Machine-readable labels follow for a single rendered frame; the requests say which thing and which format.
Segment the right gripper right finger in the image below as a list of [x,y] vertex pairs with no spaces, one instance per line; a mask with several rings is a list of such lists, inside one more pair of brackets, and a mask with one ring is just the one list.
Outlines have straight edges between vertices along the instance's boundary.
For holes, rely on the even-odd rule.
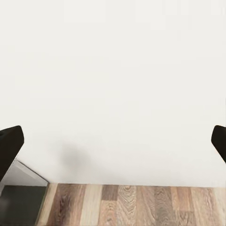
[[226,163],[226,127],[216,125],[212,132],[211,142]]

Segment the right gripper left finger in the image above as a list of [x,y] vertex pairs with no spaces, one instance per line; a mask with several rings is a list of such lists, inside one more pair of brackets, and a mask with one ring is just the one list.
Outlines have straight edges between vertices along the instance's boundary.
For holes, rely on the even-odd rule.
[[20,125],[0,130],[0,181],[16,158],[24,144],[24,134]]

